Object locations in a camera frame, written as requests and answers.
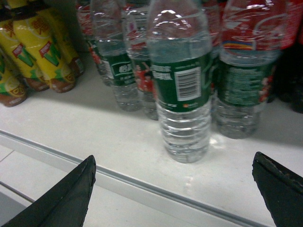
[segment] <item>brown bottle base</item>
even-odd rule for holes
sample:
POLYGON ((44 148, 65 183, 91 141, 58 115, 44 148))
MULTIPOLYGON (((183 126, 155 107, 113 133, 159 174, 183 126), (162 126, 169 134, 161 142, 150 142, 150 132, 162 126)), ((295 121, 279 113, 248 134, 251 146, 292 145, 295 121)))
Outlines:
POLYGON ((34 91, 45 91, 45 90, 49 89, 48 84, 41 82, 41 81, 36 81, 31 78, 24 78, 24 81, 27 84, 27 86, 29 88, 33 89, 34 91))
POLYGON ((26 98, 27 98, 26 94, 20 97, 6 96, 0 94, 0 103, 5 105, 6 107, 13 107, 22 103, 24 100, 26 100, 26 98))
POLYGON ((73 58, 68 64, 76 78, 84 74, 84 66, 80 58, 73 58))
POLYGON ((76 81, 72 83, 68 82, 61 82, 57 79, 51 79, 50 81, 51 89, 54 90, 57 93, 64 93, 72 90, 76 86, 76 81))

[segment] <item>bottle cap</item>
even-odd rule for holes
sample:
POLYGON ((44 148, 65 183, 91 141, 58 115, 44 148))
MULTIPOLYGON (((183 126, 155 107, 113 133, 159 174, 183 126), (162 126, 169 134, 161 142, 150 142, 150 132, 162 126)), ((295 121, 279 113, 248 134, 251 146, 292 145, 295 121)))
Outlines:
POLYGON ((11 9, 19 8, 27 5, 27 0, 7 0, 11 9))

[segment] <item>iced tea bottle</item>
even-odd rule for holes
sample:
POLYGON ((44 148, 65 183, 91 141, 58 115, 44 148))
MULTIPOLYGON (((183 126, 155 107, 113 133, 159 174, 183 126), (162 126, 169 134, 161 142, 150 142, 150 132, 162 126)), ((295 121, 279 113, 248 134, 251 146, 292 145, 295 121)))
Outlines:
POLYGON ((58 93, 75 86, 75 76, 63 58, 50 25, 28 6, 26 0, 7 0, 17 39, 36 59, 44 79, 58 93))
POLYGON ((25 86, 13 75, 12 71, 0 52, 0 103, 7 107, 18 105, 27 98, 25 86))
POLYGON ((8 57, 17 65, 28 87, 35 91, 49 88, 42 71, 24 45, 17 39, 13 30, 11 16, 0 5, 0 45, 8 57))
POLYGON ((84 73, 83 63, 71 42, 64 19, 61 17, 59 11, 45 4, 43 0, 29 0, 29 5, 51 26, 58 41, 60 51, 75 77, 82 75, 84 73))

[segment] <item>water bottle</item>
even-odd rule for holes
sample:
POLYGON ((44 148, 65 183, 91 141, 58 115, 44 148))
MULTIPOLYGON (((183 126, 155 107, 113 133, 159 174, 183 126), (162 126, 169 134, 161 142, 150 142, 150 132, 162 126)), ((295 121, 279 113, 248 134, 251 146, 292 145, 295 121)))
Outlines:
POLYGON ((93 32, 103 56, 118 106, 125 111, 142 108, 131 60, 123 40, 121 7, 117 0, 92 0, 93 32))
POLYGON ((109 78, 106 74, 105 65, 102 56, 96 46, 95 37, 93 36, 92 22, 90 17, 90 0, 76 0, 77 20, 80 25, 83 38, 88 45, 89 52, 94 60, 97 71, 101 76, 103 83, 109 86, 109 78))
POLYGON ((164 145, 191 163, 208 150, 212 42, 204 12, 192 0, 152 0, 147 25, 164 145))
POLYGON ((283 0, 230 0, 223 16, 216 121, 218 130, 242 139, 258 128, 280 55, 283 0))
POLYGON ((209 34, 212 38, 212 59, 213 64, 210 70, 212 77, 212 104, 211 104, 211 115, 214 120, 214 114, 216 109, 216 90, 217 90, 217 78, 219 74, 219 50, 220 50, 220 8, 217 0, 202 0, 202 9, 204 10, 207 21, 209 34))
POLYGON ((147 11, 150 0, 126 0, 123 12, 123 32, 126 51, 132 60, 138 94, 147 117, 157 120, 153 97, 151 61, 146 45, 147 11))

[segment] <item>barcode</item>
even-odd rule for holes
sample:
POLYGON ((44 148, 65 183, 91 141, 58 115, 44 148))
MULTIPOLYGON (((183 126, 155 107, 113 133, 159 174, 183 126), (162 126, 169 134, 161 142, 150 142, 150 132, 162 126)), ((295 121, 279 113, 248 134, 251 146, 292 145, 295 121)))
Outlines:
POLYGON ((107 75, 107 77, 113 79, 114 75, 112 73, 112 70, 111 70, 109 62, 103 60, 103 63, 104 63, 105 69, 106 69, 106 75, 107 75))
POLYGON ((188 101, 201 96, 201 68, 175 72, 178 101, 188 101))

